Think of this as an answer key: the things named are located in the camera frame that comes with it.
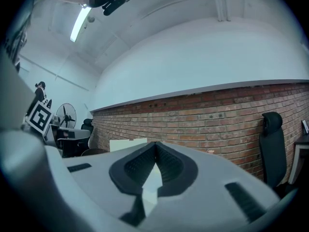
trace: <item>office chair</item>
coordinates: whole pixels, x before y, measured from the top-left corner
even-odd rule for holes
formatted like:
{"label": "office chair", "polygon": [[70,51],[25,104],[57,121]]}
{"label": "office chair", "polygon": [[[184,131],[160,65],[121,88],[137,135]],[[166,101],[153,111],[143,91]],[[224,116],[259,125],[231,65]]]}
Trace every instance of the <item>office chair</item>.
{"label": "office chair", "polygon": [[263,132],[259,137],[259,145],[263,161],[264,181],[283,198],[294,189],[287,182],[279,185],[283,180],[287,164],[284,145],[282,117],[276,112],[262,114],[264,117]]}
{"label": "office chair", "polygon": [[[90,118],[87,118],[84,120],[84,123],[82,124],[82,127],[81,129],[82,130],[88,130],[90,131],[90,136],[93,132],[93,125],[92,125],[92,119]],[[84,139],[81,139],[79,142],[78,142],[78,148],[79,150],[78,151],[85,151],[85,150],[88,150],[89,149],[89,146],[88,146],[88,142],[89,142],[89,139],[90,139],[90,136],[88,138],[84,138]]]}

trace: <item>chair backrest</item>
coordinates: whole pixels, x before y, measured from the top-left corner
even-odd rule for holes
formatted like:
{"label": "chair backrest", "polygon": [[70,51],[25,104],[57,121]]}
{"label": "chair backrest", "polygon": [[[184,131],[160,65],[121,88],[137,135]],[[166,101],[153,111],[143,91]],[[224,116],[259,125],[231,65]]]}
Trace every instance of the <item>chair backrest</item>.
{"label": "chair backrest", "polygon": [[276,187],[286,174],[286,154],[282,117],[276,112],[262,114],[263,133],[259,144],[264,168],[264,180],[272,188]]}
{"label": "chair backrest", "polygon": [[[82,127],[81,127],[82,130],[88,130],[90,131],[90,136],[93,132],[93,125],[92,125],[92,119],[90,118],[87,118],[84,120],[84,123],[82,124]],[[84,139],[81,139],[80,140],[80,143],[84,143],[84,144],[88,144],[88,141],[89,141],[89,138],[84,138]]]}

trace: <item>ceiling light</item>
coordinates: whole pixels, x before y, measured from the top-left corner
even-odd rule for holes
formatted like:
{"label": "ceiling light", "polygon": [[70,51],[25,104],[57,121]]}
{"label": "ceiling light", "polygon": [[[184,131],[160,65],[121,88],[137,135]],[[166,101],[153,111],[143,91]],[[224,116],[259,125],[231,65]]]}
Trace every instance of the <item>ceiling light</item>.
{"label": "ceiling light", "polygon": [[91,8],[86,7],[86,8],[82,8],[82,10],[80,11],[80,13],[79,13],[79,15],[76,19],[76,22],[74,24],[73,30],[72,30],[72,34],[71,34],[71,37],[70,37],[71,41],[73,41],[73,42],[76,41],[78,33],[81,30],[81,27],[82,27],[85,19],[87,18],[90,10],[91,10]]}

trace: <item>electric fan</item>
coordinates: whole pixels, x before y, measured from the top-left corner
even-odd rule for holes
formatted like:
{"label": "electric fan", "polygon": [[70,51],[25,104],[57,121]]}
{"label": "electric fan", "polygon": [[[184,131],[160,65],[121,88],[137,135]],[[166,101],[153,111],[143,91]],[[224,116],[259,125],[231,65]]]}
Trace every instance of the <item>electric fan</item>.
{"label": "electric fan", "polygon": [[65,103],[62,104],[56,113],[57,116],[60,118],[60,126],[65,128],[74,128],[76,124],[76,112],[74,107],[69,104]]}

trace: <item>red brick wall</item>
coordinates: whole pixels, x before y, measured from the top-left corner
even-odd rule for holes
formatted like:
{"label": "red brick wall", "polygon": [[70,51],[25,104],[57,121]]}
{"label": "red brick wall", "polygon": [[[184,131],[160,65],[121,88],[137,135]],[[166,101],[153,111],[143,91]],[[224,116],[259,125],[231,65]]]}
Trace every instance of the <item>red brick wall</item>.
{"label": "red brick wall", "polygon": [[309,84],[243,87],[145,101],[94,113],[91,146],[109,150],[110,139],[147,137],[200,151],[212,149],[263,178],[259,133],[264,112],[283,118],[288,171],[301,120],[309,117]]}

